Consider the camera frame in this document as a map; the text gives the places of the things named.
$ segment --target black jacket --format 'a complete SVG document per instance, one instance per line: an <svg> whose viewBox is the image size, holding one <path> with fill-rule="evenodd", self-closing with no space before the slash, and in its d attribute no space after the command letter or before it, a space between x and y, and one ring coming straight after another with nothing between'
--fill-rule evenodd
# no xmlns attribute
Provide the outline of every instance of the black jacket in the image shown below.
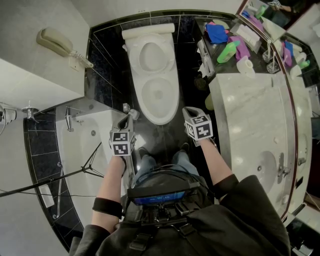
<svg viewBox="0 0 320 256"><path fill-rule="evenodd" d="M256 176L239 182L220 202L190 213L188 222L203 240L209 255L289 256L286 229ZM83 238L74 238L70 256L129 256L139 228L129 221L109 234L87 225ZM159 228L143 256L197 256L197 251L173 227Z"/></svg>

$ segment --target metal pole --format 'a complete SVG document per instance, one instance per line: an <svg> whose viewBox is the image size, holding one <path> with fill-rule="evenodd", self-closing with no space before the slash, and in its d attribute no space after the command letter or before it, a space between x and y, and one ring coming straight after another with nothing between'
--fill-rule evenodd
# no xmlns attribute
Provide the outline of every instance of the metal pole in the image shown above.
<svg viewBox="0 0 320 256"><path fill-rule="evenodd" d="M42 181L42 182L37 183L37 184L33 184L31 186L25 186L25 187L18 188L18 189L15 189L15 190L11 190L11 191L8 191L8 192L3 192L3 193L0 193L0 198L5 197L5 196L9 196L9 195L12 195L12 194L16 194L16 193L19 193L19 192L23 192L23 191L26 191L26 190L35 189L35 188L38 188L38 187L40 187L42 185L49 184L49 183L52 183L52 182L56 182L58 180L61 180L63 178L67 178L69 176L72 176L72 175L75 175L75 174L78 174L78 173L81 173L81 172L86 173L86 170L89 170L89 169L91 170L91 167L86 167L86 168L83 167L81 170L76 170L74 172L65 174L65 175L60 176L58 178L50 178L48 180Z"/></svg>
<svg viewBox="0 0 320 256"><path fill-rule="evenodd" d="M78 174L78 173L81 173L81 172L84 172L84 173L88 173L88 174L91 174L91 175L94 175L94 176L98 176L98 177L102 177L98 174L94 174L94 173L91 173L91 172L87 172L87 170L91 170L93 171L92 167L91 167L91 164L89 165L89 167L86 167L86 165L89 163L89 161L91 160L91 158L94 156L94 154L97 152L98 148L100 147L100 145L102 144L102 142L99 143L99 145L95 148L95 150L93 151L93 153L90 155L89 159L85 162L84 166L81 167L81 170L76 170L74 172L71 172L69 174L65 174L63 176L60 176L58 178L49 178L48 180L45 180L45 181L42 181L40 183L37 183L37 184L33 184L31 186L25 186L25 187L22 187L22 188L18 188L18 189L15 189L15 190L11 190L11 191L7 191L7 192L3 192L3 193L0 193L0 198L2 197L5 197L5 196L9 196L9 195L13 195L13 194L16 194L16 193L20 193L20 192L23 192L23 191L26 191L26 190L30 190L30 189L35 189L35 188L38 188L42 185L45 185L45 184L49 184L49 183L52 183L52 182L56 182L58 180L61 180L61 179L64 179L64 178L67 178L69 176L72 176L72 175L75 175L75 174Z"/></svg>

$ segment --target tripod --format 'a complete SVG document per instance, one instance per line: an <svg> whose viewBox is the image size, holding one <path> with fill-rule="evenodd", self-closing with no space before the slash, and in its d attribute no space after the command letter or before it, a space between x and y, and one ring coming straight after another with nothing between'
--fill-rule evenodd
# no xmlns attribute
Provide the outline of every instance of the tripod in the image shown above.
<svg viewBox="0 0 320 256"><path fill-rule="evenodd" d="M97 153L99 147L101 146L101 144L102 144L102 142L100 142L99 145L95 148L95 150L93 151L93 153L91 154L89 159L85 162L84 166L81 166L80 170L76 170L74 172L62 175L62 176L60 176L58 178L49 178L48 180L42 181L42 182L37 183L37 184L33 184L31 186L25 186L25 187L18 188L18 189L15 189L15 190L11 190L11 191L0 193L0 198L6 197L6 196L9 196L9 195L13 195L13 194L16 194L16 193L20 193L20 192L23 192L23 191L27 191L27 190L30 190L30 189L35 189L35 188L38 188L38 187L40 187L42 185L53 183L53 182L56 182L58 180L70 177L72 175L75 175L75 174L78 174L78 173L81 173L81 172L103 178L102 175L99 175L99 174L92 173L92 172L88 171L88 170L95 171L92 168L92 163L93 163L93 161L95 159L96 153Z"/></svg>

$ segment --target green bottle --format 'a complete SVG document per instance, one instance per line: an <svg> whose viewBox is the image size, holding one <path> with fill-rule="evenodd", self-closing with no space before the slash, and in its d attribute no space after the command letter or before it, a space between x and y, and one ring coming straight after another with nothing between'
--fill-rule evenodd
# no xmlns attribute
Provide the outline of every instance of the green bottle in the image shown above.
<svg viewBox="0 0 320 256"><path fill-rule="evenodd" d="M233 41L228 43L220 53L216 61L218 63L226 63L233 55L236 54L238 45L240 45L240 41Z"/></svg>
<svg viewBox="0 0 320 256"><path fill-rule="evenodd" d="M261 16L265 13L267 7L265 5L261 5L260 8L255 12L254 16L259 20Z"/></svg>
<svg viewBox="0 0 320 256"><path fill-rule="evenodd" d="M310 65L310 60L307 60L307 61L304 61L304 62L300 63L300 64L299 64L299 67L300 67L301 69L304 69L304 68L306 68L306 67L309 67L309 65Z"/></svg>

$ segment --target black wristband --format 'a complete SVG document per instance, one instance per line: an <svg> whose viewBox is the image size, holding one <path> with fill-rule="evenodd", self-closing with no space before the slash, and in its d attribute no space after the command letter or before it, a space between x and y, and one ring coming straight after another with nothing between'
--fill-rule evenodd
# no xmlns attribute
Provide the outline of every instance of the black wristband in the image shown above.
<svg viewBox="0 0 320 256"><path fill-rule="evenodd" d="M103 214L116 216L119 219L122 217L122 205L119 202L105 198L96 197L92 210Z"/></svg>
<svg viewBox="0 0 320 256"><path fill-rule="evenodd" d="M222 198L228 194L239 183L237 177L232 174L221 180L213 186L213 192L216 199Z"/></svg>

